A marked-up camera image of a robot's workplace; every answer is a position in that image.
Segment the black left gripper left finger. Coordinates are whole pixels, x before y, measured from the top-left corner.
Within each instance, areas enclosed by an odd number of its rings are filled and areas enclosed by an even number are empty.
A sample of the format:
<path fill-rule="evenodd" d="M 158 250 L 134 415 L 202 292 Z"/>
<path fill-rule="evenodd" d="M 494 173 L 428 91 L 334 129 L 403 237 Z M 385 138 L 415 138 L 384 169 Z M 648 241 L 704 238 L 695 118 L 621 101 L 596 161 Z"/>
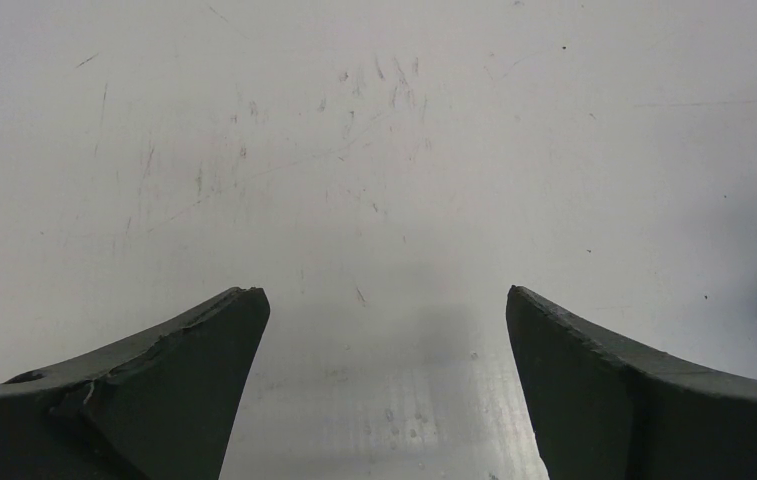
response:
<path fill-rule="evenodd" d="M 270 316 L 231 288 L 0 383 L 0 479 L 216 479 Z"/>

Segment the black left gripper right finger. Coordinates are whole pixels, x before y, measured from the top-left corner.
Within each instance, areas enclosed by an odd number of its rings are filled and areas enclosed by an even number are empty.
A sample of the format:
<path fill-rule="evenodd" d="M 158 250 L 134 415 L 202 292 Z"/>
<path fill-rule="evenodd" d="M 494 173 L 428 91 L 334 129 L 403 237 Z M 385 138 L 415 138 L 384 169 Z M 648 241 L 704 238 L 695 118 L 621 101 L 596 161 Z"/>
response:
<path fill-rule="evenodd" d="M 506 324 L 552 479 L 757 479 L 757 380 L 714 370 L 512 287 Z"/>

